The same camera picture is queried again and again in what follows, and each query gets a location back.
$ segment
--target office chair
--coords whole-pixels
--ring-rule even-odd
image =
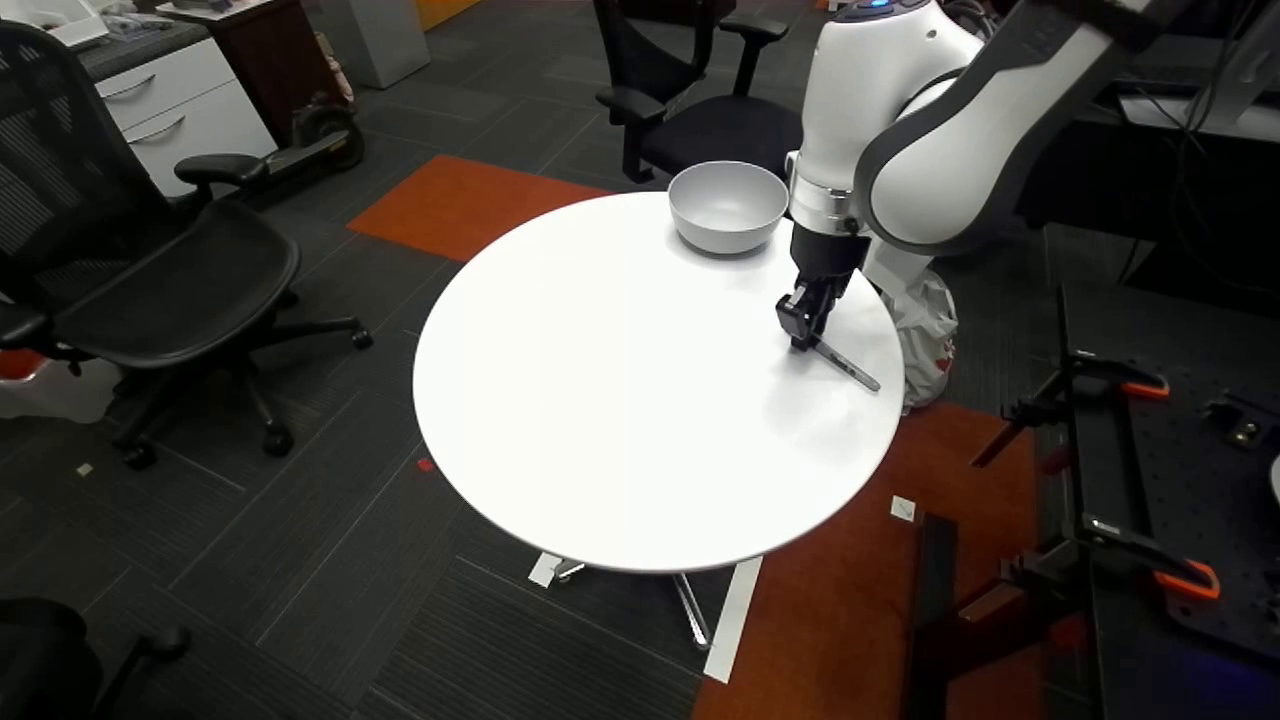
[[[701,160],[747,160],[783,176],[783,156],[801,149],[801,114],[751,94],[756,59],[788,30],[783,23],[725,16],[719,28],[742,37],[732,94],[667,112],[710,59],[719,5],[688,0],[694,5],[688,59],[646,41],[621,0],[591,5],[613,79],[597,100],[613,124],[624,124],[624,171],[630,180],[650,180],[650,167],[673,176]]]
[[[210,184],[250,184],[247,156],[185,160],[198,192],[169,202],[110,124],[75,51],[0,18],[0,347],[50,361],[108,361],[117,404],[138,399],[119,448],[155,460],[149,425],[186,384],[226,368],[264,418],[264,448],[290,433],[259,387],[250,347],[311,330],[373,336],[358,321],[276,322],[290,303],[301,248]]]
[[[22,594],[0,601],[0,714],[3,720],[102,720],[122,680],[144,660],[174,660],[193,642],[186,626],[138,636],[117,675],[87,649],[83,616],[67,603]]]

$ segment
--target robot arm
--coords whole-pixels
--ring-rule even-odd
[[[888,294],[976,243],[1070,112],[1186,0],[1020,0],[980,42],[934,0],[840,0],[791,152],[795,289],[777,303],[816,347],[857,269]]]

